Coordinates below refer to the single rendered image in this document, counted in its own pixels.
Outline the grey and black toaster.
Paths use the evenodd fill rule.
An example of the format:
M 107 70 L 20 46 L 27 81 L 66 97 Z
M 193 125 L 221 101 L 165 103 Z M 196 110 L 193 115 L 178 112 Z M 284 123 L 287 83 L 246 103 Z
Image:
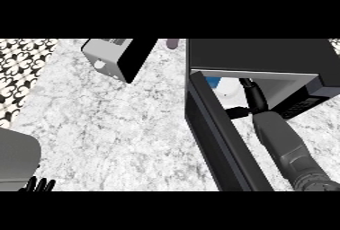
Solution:
M 157 39 L 89 39 L 82 51 L 97 71 L 131 84 L 156 43 Z

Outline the dark grey microwave door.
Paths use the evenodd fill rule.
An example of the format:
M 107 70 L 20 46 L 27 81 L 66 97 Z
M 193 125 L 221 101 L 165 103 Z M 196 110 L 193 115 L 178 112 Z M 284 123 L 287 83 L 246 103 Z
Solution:
M 203 73 L 188 75 L 185 118 L 221 191 L 274 191 Z

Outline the black microwave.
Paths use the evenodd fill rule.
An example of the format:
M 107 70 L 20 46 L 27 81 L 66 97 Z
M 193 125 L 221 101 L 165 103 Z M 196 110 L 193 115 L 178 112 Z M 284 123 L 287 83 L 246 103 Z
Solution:
M 340 95 L 340 57 L 327 39 L 190 39 L 187 58 L 191 74 L 253 79 L 286 119 Z

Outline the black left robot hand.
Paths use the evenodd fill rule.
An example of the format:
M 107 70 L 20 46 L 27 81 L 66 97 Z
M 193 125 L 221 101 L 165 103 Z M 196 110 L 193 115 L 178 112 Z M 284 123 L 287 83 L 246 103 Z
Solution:
M 41 191 L 52 191 L 55 188 L 57 181 L 55 180 L 48 180 L 43 178 L 42 180 L 38 180 L 36 177 L 33 177 L 29 180 L 27 186 L 20 189 L 20 191 L 27 191 L 27 192 L 41 192 Z

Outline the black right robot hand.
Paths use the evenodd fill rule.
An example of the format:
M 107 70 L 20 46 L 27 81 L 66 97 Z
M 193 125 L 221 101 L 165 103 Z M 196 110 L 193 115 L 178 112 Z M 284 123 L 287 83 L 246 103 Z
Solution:
M 258 83 L 249 78 L 242 78 L 240 82 L 249 106 L 225 109 L 231 119 L 245 118 L 250 114 L 256 115 L 258 113 L 268 111 L 268 100 Z

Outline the white milk carton blue top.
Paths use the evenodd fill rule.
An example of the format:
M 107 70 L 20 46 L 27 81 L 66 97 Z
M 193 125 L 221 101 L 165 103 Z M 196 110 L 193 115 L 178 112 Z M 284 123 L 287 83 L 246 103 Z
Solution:
M 237 78 L 208 77 L 206 81 L 225 109 L 247 106 L 243 85 Z

